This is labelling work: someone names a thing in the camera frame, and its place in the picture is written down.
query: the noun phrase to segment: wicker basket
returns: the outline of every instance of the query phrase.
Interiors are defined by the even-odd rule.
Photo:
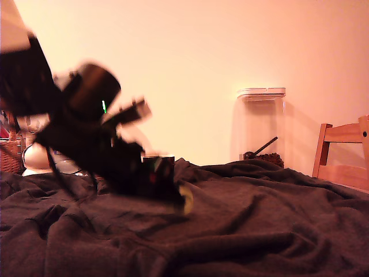
[[[20,173],[22,161],[17,133],[11,131],[9,140],[2,140],[0,144],[1,171]]]

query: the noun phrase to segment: peach wall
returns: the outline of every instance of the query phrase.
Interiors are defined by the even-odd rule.
[[[369,114],[366,0],[16,4],[54,73],[105,65],[121,82],[120,103],[147,98],[153,117],[137,127],[151,146],[196,164],[238,159],[244,87],[286,87],[285,162],[308,175],[320,123]],[[362,164],[360,150],[336,147],[332,162]]]

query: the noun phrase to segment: wooden chair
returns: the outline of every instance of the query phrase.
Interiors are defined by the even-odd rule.
[[[327,166],[330,143],[362,143],[366,169],[353,166]],[[332,127],[323,123],[319,134],[312,176],[330,182],[369,190],[369,115],[358,123]]]

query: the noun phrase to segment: dark brown blanket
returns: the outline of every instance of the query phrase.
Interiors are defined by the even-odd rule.
[[[83,198],[89,178],[66,175]],[[187,216],[52,174],[1,175],[1,277],[369,276],[369,195],[260,160],[176,162]]]

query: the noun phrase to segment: container lid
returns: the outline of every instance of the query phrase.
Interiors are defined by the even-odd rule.
[[[285,88],[243,88],[237,93],[237,98],[248,100],[274,100],[285,96]]]

